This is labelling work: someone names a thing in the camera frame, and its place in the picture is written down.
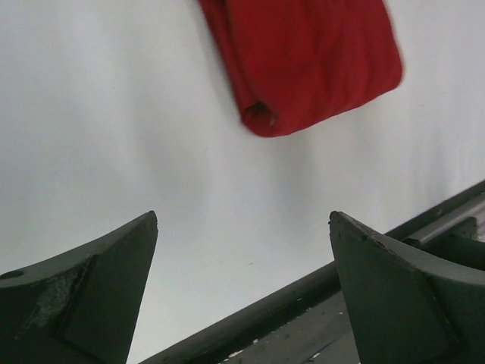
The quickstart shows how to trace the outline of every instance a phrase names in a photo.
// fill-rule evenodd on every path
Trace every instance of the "white background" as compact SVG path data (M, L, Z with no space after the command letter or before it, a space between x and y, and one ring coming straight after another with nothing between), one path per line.
M0 1L0 269L154 209L130 363L485 178L485 2L389 0L394 92L279 139L238 120L195 0Z

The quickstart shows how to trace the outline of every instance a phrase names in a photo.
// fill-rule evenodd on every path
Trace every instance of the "cloth fold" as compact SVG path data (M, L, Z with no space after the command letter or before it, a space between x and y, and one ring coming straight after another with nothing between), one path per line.
M242 122L279 137L396 88L402 61L383 0L199 0Z

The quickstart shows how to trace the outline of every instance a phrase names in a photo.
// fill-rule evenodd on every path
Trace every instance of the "white surface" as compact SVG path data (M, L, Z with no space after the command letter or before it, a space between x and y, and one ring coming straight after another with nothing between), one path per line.
M389 4L402 86L265 140L195 0L0 2L1 270L154 209L135 363L332 260L332 210L386 231L483 180L485 2Z

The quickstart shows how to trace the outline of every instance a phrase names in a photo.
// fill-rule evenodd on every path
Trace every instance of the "folded fabric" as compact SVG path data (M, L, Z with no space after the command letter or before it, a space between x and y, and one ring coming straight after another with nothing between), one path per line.
M383 0L199 0L242 122L278 137L396 88L402 62Z

